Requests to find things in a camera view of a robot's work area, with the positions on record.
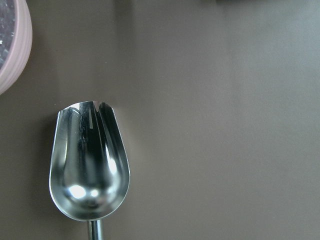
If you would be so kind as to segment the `metal ice scoop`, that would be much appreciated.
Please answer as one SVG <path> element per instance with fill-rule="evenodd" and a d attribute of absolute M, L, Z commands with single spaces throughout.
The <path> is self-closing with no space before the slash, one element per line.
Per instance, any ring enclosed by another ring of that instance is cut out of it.
<path fill-rule="evenodd" d="M 67 217 L 103 239 L 102 220 L 125 200 L 130 167 L 113 108 L 103 101 L 72 104 L 57 114 L 49 191 Z"/>

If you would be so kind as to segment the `pink bowl with ice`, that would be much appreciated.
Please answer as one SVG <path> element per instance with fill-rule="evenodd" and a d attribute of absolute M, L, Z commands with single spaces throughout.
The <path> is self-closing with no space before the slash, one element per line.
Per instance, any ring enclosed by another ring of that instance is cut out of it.
<path fill-rule="evenodd" d="M 22 74 L 30 57 L 33 29 L 25 0 L 0 2 L 0 93 Z"/>

